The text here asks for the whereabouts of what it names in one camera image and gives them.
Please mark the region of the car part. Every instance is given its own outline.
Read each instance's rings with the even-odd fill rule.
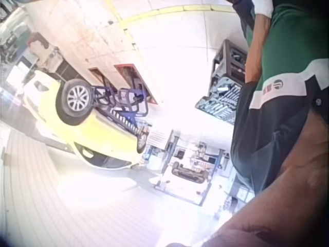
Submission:
[[[71,117],[85,116],[93,107],[91,85],[81,79],[72,79],[64,84],[62,108]]]
[[[142,153],[145,150],[147,143],[148,135],[144,132],[141,132],[137,137],[137,152]]]

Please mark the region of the person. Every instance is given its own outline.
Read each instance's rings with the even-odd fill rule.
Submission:
[[[203,247],[327,246],[327,3],[252,2],[231,157],[256,197]]]

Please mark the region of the car wheel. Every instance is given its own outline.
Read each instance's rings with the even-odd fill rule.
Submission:
[[[179,162],[175,161],[173,164],[173,168],[172,169],[177,169],[179,166]]]
[[[209,172],[208,172],[208,171],[204,171],[204,172],[203,172],[203,177],[204,177],[204,179],[207,179],[208,176],[209,176]]]
[[[62,108],[71,117],[85,116],[93,107],[93,91],[90,84],[81,79],[69,80],[62,92]]]
[[[148,139],[148,135],[143,132],[137,137],[137,152],[138,153],[144,152],[147,139]]]
[[[70,115],[68,115],[62,106],[62,95],[63,95],[63,88],[64,85],[63,83],[61,83],[62,85],[60,86],[58,92],[57,92],[57,96],[56,96],[56,112],[58,117],[60,118],[60,120],[67,124],[67,125],[71,125],[71,126],[77,126],[79,124],[81,124],[88,116],[89,114],[92,112],[92,108],[89,109],[89,111],[81,117],[72,117]]]

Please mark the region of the sleeve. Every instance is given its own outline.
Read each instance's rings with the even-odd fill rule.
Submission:
[[[237,142],[238,136],[240,136],[244,131],[244,122],[248,116],[249,106],[256,86],[257,82],[248,82],[241,88],[235,113],[232,146],[234,146],[235,142]]]
[[[234,130],[233,130],[233,139],[231,145],[231,158],[233,166],[235,167],[237,173],[240,175],[239,180],[243,182],[247,187],[252,188],[252,181],[250,180],[247,174],[249,173],[249,168],[244,166],[239,160],[240,156],[244,156],[245,154],[239,152],[238,150],[248,150],[246,143],[246,131],[251,131],[247,126],[247,118],[249,115],[249,106],[253,97],[253,93],[257,87],[257,82],[248,82],[242,86],[240,91],[240,98],[237,103],[236,107],[236,114],[235,114],[235,123],[234,123]]]

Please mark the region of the metal frame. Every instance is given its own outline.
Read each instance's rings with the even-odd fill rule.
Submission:
[[[213,59],[208,96],[202,97],[195,107],[233,125],[240,89],[245,83],[246,58],[246,52],[224,40]],[[221,87],[229,89],[220,91]]]
[[[92,86],[92,90],[93,107],[97,108],[103,116],[136,136],[141,134],[142,130],[138,129],[136,117],[145,117],[149,112],[144,87],[142,90],[119,89],[117,93],[114,93],[111,86]],[[135,95],[136,101],[130,101],[130,93]],[[139,104],[142,102],[145,103],[145,112],[139,111]]]

